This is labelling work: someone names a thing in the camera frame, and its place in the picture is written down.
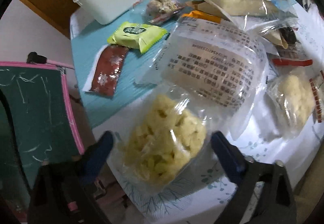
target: screw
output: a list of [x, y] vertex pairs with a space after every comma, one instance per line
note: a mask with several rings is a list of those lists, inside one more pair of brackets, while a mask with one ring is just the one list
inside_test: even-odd
[[284, 167], [285, 166], [284, 163], [281, 160], [276, 160], [274, 163], [276, 165], [280, 166], [280, 167]]
[[247, 161], [247, 162], [250, 162], [250, 163], [254, 163], [254, 158], [252, 156], [246, 156], [244, 157], [244, 159]]

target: pink frame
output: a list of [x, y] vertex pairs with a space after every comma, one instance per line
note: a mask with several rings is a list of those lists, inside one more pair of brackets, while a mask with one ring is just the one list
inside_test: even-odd
[[[48, 64], [28, 64], [28, 63], [24, 63], [24, 62], [13, 62], [13, 61], [0, 61], [0, 66], [1, 67], [8, 66], [8, 67], [25, 67], [25, 68], [37, 68], [37, 69], [52, 69], [52, 70], [58, 69], [56, 66], [48, 65]], [[67, 118], [69, 120], [72, 135], [73, 135], [74, 141], [76, 143], [76, 146], [78, 148], [78, 151], [82, 155], [82, 154], [84, 154], [85, 149], [84, 149], [82, 140], [80, 138], [77, 124], [76, 124], [76, 121], [74, 119], [74, 115], [72, 112], [72, 106], [71, 106], [71, 102], [70, 102], [70, 97], [69, 97], [65, 74], [61, 75], [61, 82], [62, 82], [62, 92], [63, 92], [63, 99], [64, 99], [64, 105], [65, 105], [65, 111], [67, 114]]]

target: blue table surface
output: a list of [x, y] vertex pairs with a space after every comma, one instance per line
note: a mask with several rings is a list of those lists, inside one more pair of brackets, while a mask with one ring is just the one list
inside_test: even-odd
[[[71, 40], [73, 61], [80, 90], [81, 100], [88, 115], [92, 128], [102, 124], [122, 107], [136, 100], [152, 89], [152, 85], [136, 85], [134, 78], [144, 72], [143, 65], [149, 65], [159, 48], [162, 47], [165, 37], [153, 47], [141, 55], [139, 50], [131, 49], [125, 59], [123, 69], [117, 84], [113, 98], [99, 96], [95, 93], [81, 91], [96, 53], [107, 44], [107, 38], [125, 21], [132, 23], [147, 23], [139, 12], [129, 10], [108, 25], [100, 25], [97, 21], [89, 24], [77, 37]], [[176, 22], [176, 18], [162, 25], [170, 31]]]

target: black cable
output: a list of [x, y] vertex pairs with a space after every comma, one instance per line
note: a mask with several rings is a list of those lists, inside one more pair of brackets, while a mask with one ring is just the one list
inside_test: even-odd
[[31, 194], [31, 188], [30, 185], [28, 183], [27, 177], [25, 175], [24, 172], [24, 168], [22, 166], [22, 161], [20, 158], [20, 154], [18, 151], [18, 145], [17, 145], [17, 139], [16, 139], [16, 135], [15, 135], [15, 128], [14, 128], [14, 122], [12, 119], [12, 115], [11, 115], [11, 111], [10, 111], [10, 107], [9, 107], [9, 103], [7, 101], [7, 98], [5, 97], [5, 95], [3, 94], [3, 92], [0, 90], [0, 102], [2, 103], [5, 113], [7, 115], [7, 119], [8, 119], [8, 123], [9, 123], [9, 127], [10, 127], [10, 132], [11, 132], [11, 138], [10, 138], [10, 142], [11, 142], [11, 146], [12, 149], [14, 151], [14, 158], [15, 158], [15, 162], [18, 166], [18, 170], [19, 170], [19, 174], [22, 177], [22, 180], [25, 184], [25, 187], [29, 193], [29, 195]]

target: white wall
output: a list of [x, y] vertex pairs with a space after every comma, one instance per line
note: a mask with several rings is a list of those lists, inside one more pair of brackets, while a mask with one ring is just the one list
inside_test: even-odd
[[[31, 51], [73, 64], [70, 40], [19, 0], [13, 0], [0, 20], [0, 61], [26, 62]], [[67, 70], [67, 79], [70, 93], [78, 97], [73, 70]]]

